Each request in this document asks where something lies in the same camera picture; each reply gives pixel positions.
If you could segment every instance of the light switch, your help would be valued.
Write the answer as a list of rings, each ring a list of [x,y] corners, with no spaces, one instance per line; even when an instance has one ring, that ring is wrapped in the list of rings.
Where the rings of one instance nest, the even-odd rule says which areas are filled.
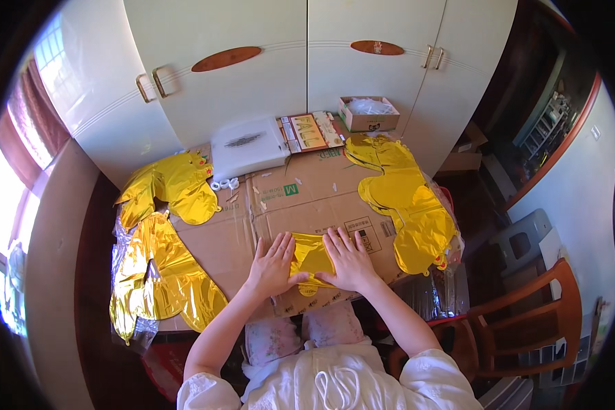
[[[592,132],[592,135],[595,137],[595,140],[598,141],[599,137],[601,136],[601,133],[599,132],[599,129],[597,128],[597,126],[594,125],[590,131]]]

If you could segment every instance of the white blouse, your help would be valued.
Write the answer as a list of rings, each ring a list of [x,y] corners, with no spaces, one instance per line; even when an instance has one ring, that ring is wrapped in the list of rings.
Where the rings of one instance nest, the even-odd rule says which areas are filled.
[[[441,350],[411,357],[396,381],[368,344],[305,347],[261,368],[245,366],[250,382],[241,400],[223,379],[195,374],[178,392],[178,409],[483,409]]]

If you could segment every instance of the cabinet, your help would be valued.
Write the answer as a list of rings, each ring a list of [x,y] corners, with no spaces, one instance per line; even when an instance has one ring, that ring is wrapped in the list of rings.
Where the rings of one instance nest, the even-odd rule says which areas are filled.
[[[208,142],[221,127],[265,116],[304,113],[305,0],[124,0],[146,72],[185,148]],[[192,72],[198,61],[242,46],[262,52],[246,61]]]
[[[417,99],[444,12],[443,0],[310,0],[307,19],[307,109],[336,111],[341,96],[387,97],[402,132]],[[400,46],[404,54],[356,51],[358,40]]]
[[[426,174],[437,172],[483,98],[516,7],[514,0],[447,0],[435,52],[402,134]]]
[[[181,149],[159,102],[145,103],[135,84],[145,71],[122,1],[66,3],[33,52],[60,118],[117,187],[133,170]]]
[[[133,170],[208,142],[221,127],[336,111],[348,95],[389,98],[401,113],[397,132],[433,175],[483,96],[516,3],[74,0],[34,50],[71,135],[120,188]],[[360,40],[404,53],[362,53],[351,47]],[[261,53],[191,70],[243,46]]]

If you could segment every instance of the hand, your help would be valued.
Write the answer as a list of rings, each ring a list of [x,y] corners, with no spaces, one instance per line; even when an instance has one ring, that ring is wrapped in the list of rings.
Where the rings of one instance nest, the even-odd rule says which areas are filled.
[[[259,299],[266,299],[287,292],[296,283],[307,280],[310,277],[308,272],[289,276],[295,248],[295,240],[289,232],[278,234],[266,253],[264,240],[260,238],[250,274],[242,289]]]
[[[342,228],[337,228],[337,232],[339,236],[332,228],[328,228],[328,234],[323,235],[323,244],[335,265],[335,275],[316,272],[315,276],[340,289],[359,292],[362,295],[378,285],[383,286],[385,283],[374,271],[360,233],[355,231],[353,244]]]

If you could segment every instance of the fingers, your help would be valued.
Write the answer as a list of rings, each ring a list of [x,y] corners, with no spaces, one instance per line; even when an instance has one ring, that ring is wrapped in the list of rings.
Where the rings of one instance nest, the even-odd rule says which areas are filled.
[[[329,234],[323,235],[323,245],[331,258],[340,256],[340,251],[332,244]]]
[[[362,237],[360,236],[359,231],[355,231],[355,244],[357,245],[357,250],[360,252],[366,252],[365,244],[362,243]]]
[[[297,285],[300,282],[304,282],[310,278],[309,272],[298,272],[296,275],[290,276],[287,279],[287,284],[290,286]]]
[[[279,257],[282,258],[283,255],[285,254],[285,250],[287,249],[287,245],[289,245],[289,241],[292,239],[292,234],[290,234],[289,232],[286,232],[283,235],[283,240],[280,242],[280,246],[278,247],[278,250],[275,251],[274,256],[275,257]]]
[[[346,251],[346,246],[344,246],[344,243],[342,243],[342,240],[339,236],[337,236],[337,234],[332,228],[328,228],[328,236],[330,236],[332,244],[335,245],[337,250],[340,251],[340,254]]]
[[[280,243],[283,241],[284,236],[285,233],[281,232],[280,234],[278,234],[278,236],[275,237],[275,241],[273,241],[273,244],[267,252],[268,257],[272,257],[273,255],[275,255],[275,251],[278,250],[278,248],[280,247]]]
[[[334,285],[335,275],[331,273],[319,271],[314,273],[314,277],[318,277],[319,279]]]
[[[337,228],[337,233],[340,234],[340,237],[342,238],[342,242],[344,242],[344,246],[346,246],[346,249],[353,252],[355,250],[355,245],[353,244],[351,238],[348,237],[348,234],[344,231],[344,228]]]
[[[264,256],[264,239],[260,236],[258,239],[258,247],[255,249],[255,259],[262,258]]]
[[[285,254],[283,255],[283,260],[286,262],[288,260],[292,260],[294,257],[294,251],[296,250],[296,240],[292,236],[289,240],[289,244],[287,244],[287,249],[285,250]]]

